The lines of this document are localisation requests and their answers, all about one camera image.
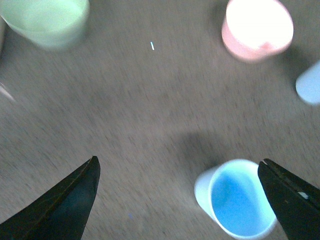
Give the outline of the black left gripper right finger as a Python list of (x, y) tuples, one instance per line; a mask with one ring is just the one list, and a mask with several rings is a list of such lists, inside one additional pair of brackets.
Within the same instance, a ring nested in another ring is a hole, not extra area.
[(320, 238), (320, 190), (265, 158), (258, 178), (278, 222), (289, 240)]

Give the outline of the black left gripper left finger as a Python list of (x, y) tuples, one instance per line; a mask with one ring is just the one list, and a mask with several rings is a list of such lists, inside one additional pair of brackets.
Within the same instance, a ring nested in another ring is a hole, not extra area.
[(101, 167), (96, 156), (0, 225), (2, 240), (80, 240), (92, 210)]

